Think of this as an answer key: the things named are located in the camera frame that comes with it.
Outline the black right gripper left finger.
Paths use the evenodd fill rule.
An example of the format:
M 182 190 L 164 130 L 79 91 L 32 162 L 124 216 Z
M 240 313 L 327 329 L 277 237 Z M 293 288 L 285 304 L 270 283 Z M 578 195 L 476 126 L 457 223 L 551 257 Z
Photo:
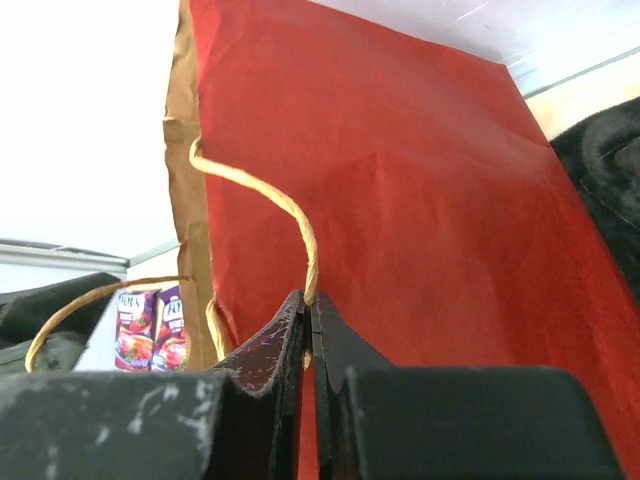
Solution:
M 50 372 L 1 383 L 5 479 L 293 479 L 300 292 L 202 372 Z

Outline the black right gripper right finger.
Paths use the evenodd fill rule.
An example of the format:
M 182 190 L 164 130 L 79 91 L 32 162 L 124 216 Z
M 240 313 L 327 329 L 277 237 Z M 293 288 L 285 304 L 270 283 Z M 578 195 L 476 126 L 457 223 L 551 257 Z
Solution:
M 399 367 L 310 310 L 323 479 L 621 479 L 585 389 L 549 367 Z

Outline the purple snack packet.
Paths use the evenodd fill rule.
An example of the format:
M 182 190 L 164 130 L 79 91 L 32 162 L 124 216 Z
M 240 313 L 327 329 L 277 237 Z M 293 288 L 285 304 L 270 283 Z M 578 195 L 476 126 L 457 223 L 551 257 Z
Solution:
M 115 366 L 149 371 L 154 348 L 157 290 L 126 290 L 117 302 Z

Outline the red paper bag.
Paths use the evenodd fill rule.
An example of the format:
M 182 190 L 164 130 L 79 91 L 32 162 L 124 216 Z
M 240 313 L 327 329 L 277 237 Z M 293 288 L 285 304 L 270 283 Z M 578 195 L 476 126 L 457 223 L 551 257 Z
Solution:
M 310 1 L 183 1 L 167 110 L 289 195 L 402 365 L 552 365 L 639 475 L 639 307 L 506 69 Z

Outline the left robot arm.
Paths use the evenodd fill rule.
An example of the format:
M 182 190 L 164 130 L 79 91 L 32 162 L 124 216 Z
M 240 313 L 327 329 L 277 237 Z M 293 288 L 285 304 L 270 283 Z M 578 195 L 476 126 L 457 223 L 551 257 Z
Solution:
M 1 295 L 1 375 L 25 371 L 26 353 L 46 321 L 71 301 L 119 279 L 92 273 L 44 287 Z M 36 371 L 71 371 L 84 352 L 112 296 L 94 300 L 71 313 L 47 336 L 36 356 Z

